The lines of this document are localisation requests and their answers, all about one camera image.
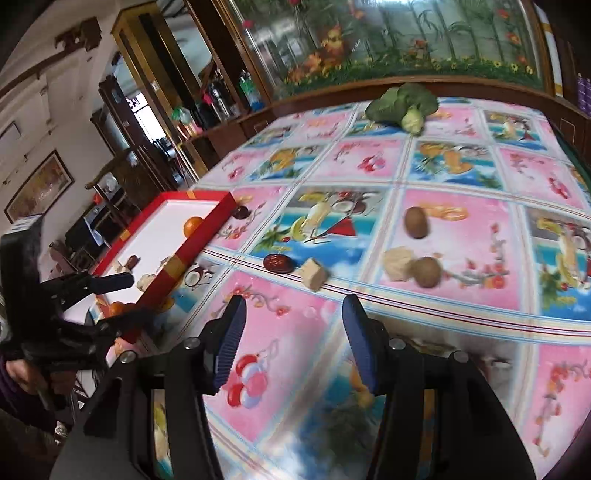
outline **table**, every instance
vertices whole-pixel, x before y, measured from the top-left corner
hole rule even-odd
[[[367,120],[367,104],[277,119],[201,180],[230,190],[251,215],[219,231],[148,334],[167,349],[242,295],[248,320],[235,369],[206,399],[226,478],[362,479],[384,399],[361,384],[342,328],[340,302],[354,292],[419,350],[468,352],[542,478],[591,407],[584,174],[544,115],[524,106],[441,98],[413,138]],[[430,217],[425,239],[402,227],[411,206]],[[390,281],[382,253],[399,246],[439,259],[441,284]],[[263,268],[271,252],[298,266],[313,257],[331,277],[310,292],[298,270]],[[165,476],[160,394],[155,406]]]

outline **framed painting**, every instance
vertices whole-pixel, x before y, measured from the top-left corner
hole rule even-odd
[[[4,213],[10,223],[45,213],[73,183],[72,175],[54,150],[21,185]]]

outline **purple sleeve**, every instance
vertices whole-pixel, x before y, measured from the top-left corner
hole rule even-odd
[[[10,378],[6,361],[0,355],[0,408],[21,422],[53,433],[55,417],[43,408],[37,395],[29,395]]]

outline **purple bottle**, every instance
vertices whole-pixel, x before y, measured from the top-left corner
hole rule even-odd
[[[587,98],[585,95],[585,80],[583,76],[579,73],[577,77],[577,93],[579,94],[579,108],[587,113]]]
[[[585,102],[587,103],[587,107],[585,109],[585,113],[591,113],[591,80],[585,78]]]

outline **glass display cabinet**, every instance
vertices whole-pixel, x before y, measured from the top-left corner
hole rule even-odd
[[[521,0],[216,1],[232,17],[274,99],[417,74],[543,88],[536,37]]]

